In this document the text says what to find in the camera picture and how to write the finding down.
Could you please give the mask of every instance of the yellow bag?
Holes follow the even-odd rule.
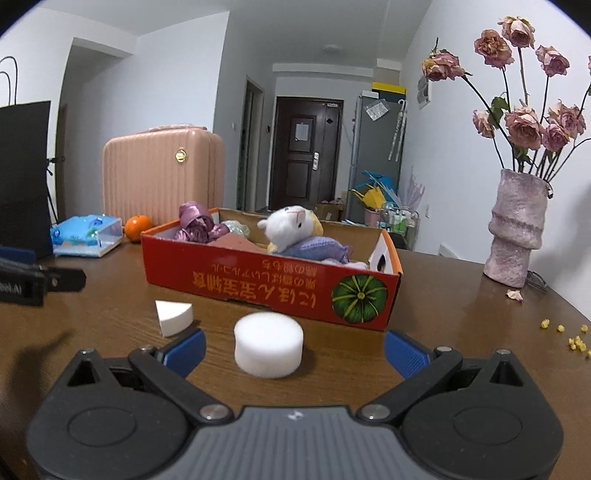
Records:
[[[368,191],[365,194],[359,193],[357,190],[352,189],[351,193],[353,193],[361,202],[369,208],[374,210],[380,210],[382,205],[386,203],[386,198],[384,198],[384,194],[380,187],[369,187]]]

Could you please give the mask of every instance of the wooden table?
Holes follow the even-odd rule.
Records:
[[[450,345],[464,356],[484,358],[500,347],[514,351],[564,428],[552,479],[581,478],[591,361],[570,352],[567,338],[587,320],[553,291],[526,287],[523,304],[507,299],[506,287],[485,278],[480,264],[404,251],[400,258],[404,278],[391,326],[431,348]],[[123,245],[101,260],[57,263],[85,269],[82,293],[50,294],[42,309],[0,304],[0,456],[22,480],[37,478],[25,451],[27,424],[76,351],[95,347],[103,357],[125,356],[147,343],[167,343],[159,333],[156,299],[193,303],[207,336],[207,356],[189,380],[236,412],[244,404],[348,404],[356,410],[400,382],[382,356],[382,333],[312,320],[301,320],[306,348],[294,375],[252,378],[234,363],[232,329],[255,309],[148,285],[136,245]],[[541,330],[545,318],[551,328]],[[565,333],[556,332],[558,323]]]

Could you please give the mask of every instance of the cardboard box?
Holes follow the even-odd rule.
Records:
[[[216,222],[238,220],[251,229],[250,240],[265,247],[256,223],[261,215],[212,209]],[[322,222],[324,234],[350,245],[351,259],[370,270],[181,242],[179,222],[142,233],[149,283],[219,300],[237,300],[291,316],[385,330],[402,267],[388,233],[374,228]]]
[[[343,219],[345,206],[342,203],[317,203],[314,213],[318,220],[340,222]]]

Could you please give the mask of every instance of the white foam cylinder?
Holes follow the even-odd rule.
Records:
[[[248,374],[281,378],[300,366],[304,332],[294,319],[275,312],[246,315],[234,326],[234,359]]]

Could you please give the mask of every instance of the green leaf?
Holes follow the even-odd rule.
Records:
[[[528,152],[529,149],[527,148],[517,147],[516,145],[513,145],[513,155],[515,156],[515,159],[519,162],[525,162],[531,165],[533,163],[533,160],[527,156]]]
[[[491,108],[491,124],[493,127],[495,128],[500,128],[501,127],[501,119],[503,118],[503,110],[501,110],[500,108]]]
[[[503,97],[494,97],[491,102],[491,107],[506,110],[508,112],[511,110],[507,100],[505,100]]]

